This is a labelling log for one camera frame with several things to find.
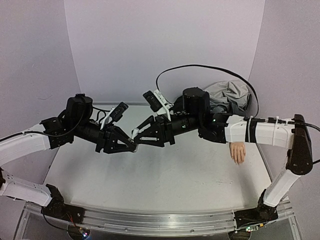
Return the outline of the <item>small nail polish bottle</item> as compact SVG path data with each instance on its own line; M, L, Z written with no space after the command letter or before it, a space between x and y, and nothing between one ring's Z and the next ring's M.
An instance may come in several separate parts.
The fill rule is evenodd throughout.
M128 144L129 151L135 153L138 150L138 145L134 141L130 141Z

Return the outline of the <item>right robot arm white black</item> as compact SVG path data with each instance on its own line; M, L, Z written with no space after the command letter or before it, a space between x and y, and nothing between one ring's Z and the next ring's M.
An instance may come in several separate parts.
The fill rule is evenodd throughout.
M257 226L278 218L277 206L294 183L313 168L312 143L304 117L255 118L229 113L212 113L210 95L198 88L182 93L182 112L171 113L171 105L160 91L148 91L144 98L156 116L150 116L132 131L136 144L163 147L174 144L175 136L193 130L213 143L246 142L287 150L285 168L261 194L255 208L234 213L238 229Z

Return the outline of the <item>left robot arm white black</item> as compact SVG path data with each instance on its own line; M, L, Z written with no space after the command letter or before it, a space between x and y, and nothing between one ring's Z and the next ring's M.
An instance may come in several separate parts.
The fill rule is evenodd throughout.
M93 143L97 153L133 153L137 144L115 125L127 109L128 105L121 102L108 111L102 123L98 123L91 118L93 100L85 94L76 94L67 100L65 110L57 117L42 120L31 128L2 138L0 164L4 166L32 153L71 144L75 138ZM68 213L64 199L55 186L20 179L3 169L0 171L0 194L47 207L58 219Z

